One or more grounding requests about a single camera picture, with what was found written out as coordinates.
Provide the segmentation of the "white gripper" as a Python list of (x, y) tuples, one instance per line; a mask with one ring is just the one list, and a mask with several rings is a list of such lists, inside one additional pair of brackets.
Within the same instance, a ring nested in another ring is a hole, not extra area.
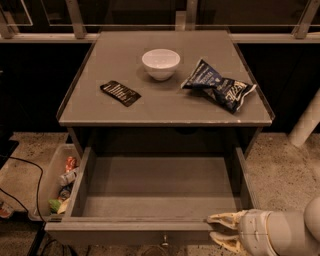
[(211, 232), (209, 236), (216, 244), (233, 253), (240, 253), (242, 244), (251, 256), (278, 256), (271, 245), (267, 228), (270, 214), (270, 211), (251, 209), (210, 215), (207, 217), (209, 224), (217, 223), (231, 230), (238, 229), (239, 236), (219, 232)]

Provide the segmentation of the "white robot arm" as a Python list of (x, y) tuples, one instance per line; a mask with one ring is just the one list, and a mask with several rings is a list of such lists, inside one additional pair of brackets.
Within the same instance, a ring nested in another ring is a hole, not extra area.
[(247, 175), (257, 206), (208, 216), (234, 232), (211, 232), (215, 243), (249, 256), (319, 256), (319, 98), (320, 90), (288, 135), (258, 137)]

